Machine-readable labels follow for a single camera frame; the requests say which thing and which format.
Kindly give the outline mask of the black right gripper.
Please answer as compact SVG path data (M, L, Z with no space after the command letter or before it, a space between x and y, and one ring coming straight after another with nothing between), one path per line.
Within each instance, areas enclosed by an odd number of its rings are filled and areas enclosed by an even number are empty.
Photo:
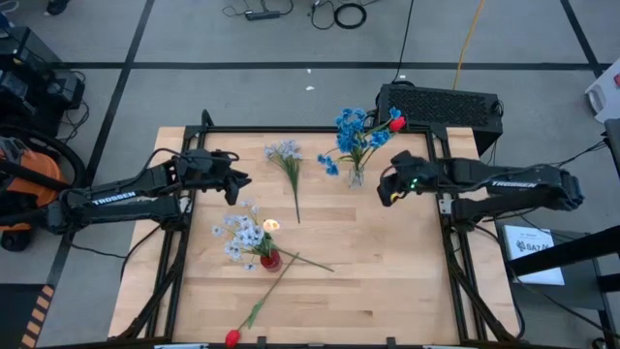
M377 192L383 206L390 207L409 193L437 191L437 169L422 157L404 150L390 159L381 176Z

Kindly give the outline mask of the white artificial flower bunch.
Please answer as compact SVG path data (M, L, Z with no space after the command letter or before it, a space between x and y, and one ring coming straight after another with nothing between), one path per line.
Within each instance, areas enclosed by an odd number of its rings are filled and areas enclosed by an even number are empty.
M247 270L252 270L256 267L254 261L258 259L260 262L260 258L266 256L264 220L260 219L260 208L254 203L245 201L239 205L247 213L226 215L221 225L211 227L211 234L217 238L226 238L225 254L233 261L243 262Z
M294 195L297 222L300 222L298 204L298 178L302 161L300 149L301 146L295 140L282 140L279 143L266 145L263 151L265 158L281 168L289 179Z

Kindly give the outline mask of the black equipment cart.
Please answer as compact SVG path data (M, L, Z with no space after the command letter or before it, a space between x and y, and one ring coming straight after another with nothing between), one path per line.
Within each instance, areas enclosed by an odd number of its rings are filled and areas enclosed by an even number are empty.
M30 28L0 28L0 122L58 135L66 111L80 107L79 74Z

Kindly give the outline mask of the green stems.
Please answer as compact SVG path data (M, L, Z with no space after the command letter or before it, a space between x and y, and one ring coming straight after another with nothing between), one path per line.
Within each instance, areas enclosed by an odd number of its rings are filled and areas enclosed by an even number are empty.
M263 222L263 242L266 250L266 256L271 256L271 250L273 248L273 239L271 237L271 233L280 229L280 224L274 219L266 219Z

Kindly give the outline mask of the orange shop vacuum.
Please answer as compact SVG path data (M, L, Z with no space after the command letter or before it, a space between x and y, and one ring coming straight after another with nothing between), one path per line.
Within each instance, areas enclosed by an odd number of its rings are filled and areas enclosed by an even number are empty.
M47 206L86 180L86 169L66 144L34 129L0 124L0 247L26 249Z

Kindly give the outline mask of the black hazard-striped mat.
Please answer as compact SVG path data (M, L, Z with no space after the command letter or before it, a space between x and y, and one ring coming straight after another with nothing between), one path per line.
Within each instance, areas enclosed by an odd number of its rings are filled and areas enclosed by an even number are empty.
M55 290L47 284L0 284L0 349L35 349Z

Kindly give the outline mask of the black metal stand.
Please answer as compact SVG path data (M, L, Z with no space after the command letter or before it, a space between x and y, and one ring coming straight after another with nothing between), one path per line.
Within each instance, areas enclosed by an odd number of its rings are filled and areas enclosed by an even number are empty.
M549 268L560 267L567 271L567 285L561 294L577 307L583 307L589 298L598 298L602 307L598 310L600 322L587 323L603 333L604 346L594 344L594 349L620 349L620 334L615 333L613 319L608 314L608 293L620 292L620 272L602 275L597 259L616 254L620 257L620 225L607 228L595 234L581 234L576 239L557 244L544 251L543 260ZM517 278L509 269L509 276Z

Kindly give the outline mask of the white paper sign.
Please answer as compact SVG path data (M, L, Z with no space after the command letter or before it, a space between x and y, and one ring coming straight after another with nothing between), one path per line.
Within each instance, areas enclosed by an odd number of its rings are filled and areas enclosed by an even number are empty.
M509 269L524 284L565 286L566 280L560 267L549 268L543 260L544 251L558 242L548 229L505 225L503 238Z

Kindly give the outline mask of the white artificial tulip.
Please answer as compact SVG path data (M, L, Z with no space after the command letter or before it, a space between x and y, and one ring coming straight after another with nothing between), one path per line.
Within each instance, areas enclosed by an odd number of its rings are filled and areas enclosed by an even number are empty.
M288 256L290 256L290 257L292 257L294 259L300 260L301 262L304 262L306 264L312 265L314 267L318 267L318 268L323 269L323 270L328 270L330 272L335 272L335 270L332 269L332 268L329 268L329 267L327 267L325 265L322 265L322 264L313 262L311 260L305 259L303 257L300 257L298 253L297 254L293 254L292 252L288 252L288 251L286 251L286 250L284 250L284 249L282 249L280 247L275 247L275 250L277 250L278 252L283 253L285 255L288 255Z

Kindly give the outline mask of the red artificial tulip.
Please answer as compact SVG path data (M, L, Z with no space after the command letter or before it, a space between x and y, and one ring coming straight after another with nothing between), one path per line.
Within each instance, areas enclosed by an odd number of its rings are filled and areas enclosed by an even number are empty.
M264 303L266 302L267 298L271 295L271 293L274 291L274 289L278 286L278 284L280 283L280 281L282 280L283 276L288 271L290 266L298 258L299 258L299 254L298 253L294 254L292 259L289 261L287 266L284 268L284 270L279 274L279 276L272 283L272 285L270 286L268 291L254 304L254 306L252 307L250 313L243 320L243 322L235 330L231 330L231 331L229 331L227 333L227 336L225 338L225 347L227 349L233 349L237 345L237 343L241 339L241 331L242 331L243 328L247 328L248 330L250 330L253 327L253 325L254 325L254 323L256 321L256 318L258 317L259 312L263 308Z
M406 125L406 119L404 116L397 118L391 118L388 122L376 127L369 131L367 136L367 147L372 151L385 145L394 135L399 133Z

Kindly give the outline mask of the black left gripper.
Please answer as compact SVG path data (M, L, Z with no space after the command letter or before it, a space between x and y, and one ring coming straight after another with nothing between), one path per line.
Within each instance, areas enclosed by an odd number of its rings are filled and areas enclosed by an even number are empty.
M181 154L181 188L183 190L216 190L225 192L229 206L236 204L240 189L251 184L251 177L232 168L236 153L192 149Z

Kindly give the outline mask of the black metal table frame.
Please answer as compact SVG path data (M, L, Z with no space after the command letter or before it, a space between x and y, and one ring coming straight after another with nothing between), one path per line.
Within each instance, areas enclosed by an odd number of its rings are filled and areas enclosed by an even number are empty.
M298 178L300 222L289 179L268 161L264 147L295 140L302 161ZM266 302L243 342L310 345L448 344L489 339L491 330L450 278L448 257L464 264L469 278L509 333L518 330L502 253L494 227L484 224L466 236L442 231L437 200L412 195L383 207L376 193L380 172L402 150L477 158L474 134L450 128L445 140L426 133L402 134L370 160L363 187L352 190L343 177L330 177L316 157L333 147L327 127L215 127L207 148L240 155L239 167L252 177L241 198L254 201L264 218L279 221L276 242L293 254L335 270L294 262ZM279 276L264 269L245 270L224 253L210 230L231 212L213 193L198 194L185 265L165 295L150 334L181 342L222 341Z

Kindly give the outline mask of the white box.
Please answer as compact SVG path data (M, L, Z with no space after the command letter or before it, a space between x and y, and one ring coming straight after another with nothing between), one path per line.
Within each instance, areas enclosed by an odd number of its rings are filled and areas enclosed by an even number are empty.
M585 96L598 122L620 118L620 58L585 90Z

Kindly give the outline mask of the red ribbed glass vase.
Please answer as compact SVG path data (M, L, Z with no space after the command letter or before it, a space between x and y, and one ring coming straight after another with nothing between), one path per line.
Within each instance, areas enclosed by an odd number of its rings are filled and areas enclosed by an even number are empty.
M262 256L260 262L269 272L278 272L283 266L282 258L277 250L271 250L268 256Z

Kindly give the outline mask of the black computer case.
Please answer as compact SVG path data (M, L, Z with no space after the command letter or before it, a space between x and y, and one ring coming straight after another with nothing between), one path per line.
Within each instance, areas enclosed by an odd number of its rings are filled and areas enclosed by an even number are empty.
M504 106L496 94L417 87L409 81L383 84L375 98L378 118L400 110L409 128L427 127L443 134L447 128L470 128L482 155L503 134Z

